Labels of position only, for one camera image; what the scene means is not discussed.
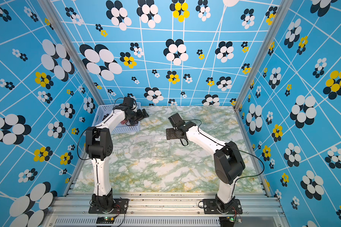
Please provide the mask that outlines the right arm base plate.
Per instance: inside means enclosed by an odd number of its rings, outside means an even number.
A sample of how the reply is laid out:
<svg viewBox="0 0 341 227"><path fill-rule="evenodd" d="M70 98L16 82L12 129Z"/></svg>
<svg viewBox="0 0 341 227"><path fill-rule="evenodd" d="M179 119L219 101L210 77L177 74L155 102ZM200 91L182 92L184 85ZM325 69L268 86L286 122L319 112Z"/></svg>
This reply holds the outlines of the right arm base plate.
<svg viewBox="0 0 341 227"><path fill-rule="evenodd" d="M243 214L239 199L232 199L226 204L219 199L203 199L202 203L205 214Z"/></svg>

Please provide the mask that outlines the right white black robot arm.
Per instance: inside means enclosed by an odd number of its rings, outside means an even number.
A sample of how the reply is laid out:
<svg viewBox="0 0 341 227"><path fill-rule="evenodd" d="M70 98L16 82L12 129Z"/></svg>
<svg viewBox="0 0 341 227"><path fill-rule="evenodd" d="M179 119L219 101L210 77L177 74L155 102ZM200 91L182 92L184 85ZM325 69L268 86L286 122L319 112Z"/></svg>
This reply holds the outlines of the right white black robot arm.
<svg viewBox="0 0 341 227"><path fill-rule="evenodd" d="M212 137L191 121L166 129L166 139L178 139L183 146L193 142L213 157L215 172L220 180L216 206L221 213L229 212L234 206L236 183L245 169L238 146L232 141L226 143Z"/></svg>

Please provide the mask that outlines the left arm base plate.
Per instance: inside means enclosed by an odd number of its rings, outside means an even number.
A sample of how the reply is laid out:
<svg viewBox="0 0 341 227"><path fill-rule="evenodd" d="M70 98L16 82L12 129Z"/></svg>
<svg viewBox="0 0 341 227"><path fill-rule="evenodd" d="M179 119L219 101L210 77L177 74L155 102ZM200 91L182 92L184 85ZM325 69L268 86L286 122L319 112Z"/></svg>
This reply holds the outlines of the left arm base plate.
<svg viewBox="0 0 341 227"><path fill-rule="evenodd" d="M91 201L89 214L126 214L129 206L129 199L110 199L107 202Z"/></svg>

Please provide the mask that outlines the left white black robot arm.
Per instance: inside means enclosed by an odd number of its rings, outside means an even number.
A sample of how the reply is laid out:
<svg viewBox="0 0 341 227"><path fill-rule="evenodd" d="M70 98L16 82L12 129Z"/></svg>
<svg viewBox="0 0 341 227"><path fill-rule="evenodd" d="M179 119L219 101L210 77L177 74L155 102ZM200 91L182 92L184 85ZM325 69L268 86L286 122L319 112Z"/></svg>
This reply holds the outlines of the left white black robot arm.
<svg viewBox="0 0 341 227"><path fill-rule="evenodd" d="M94 171L94 193L91 199L91 212L111 213L118 206L113 199L112 186L109 180L108 159L113 151L112 131L124 120L131 126L148 118L145 109L137 110L121 104L107 116L100 124L86 130L85 151L92 161Z"/></svg>

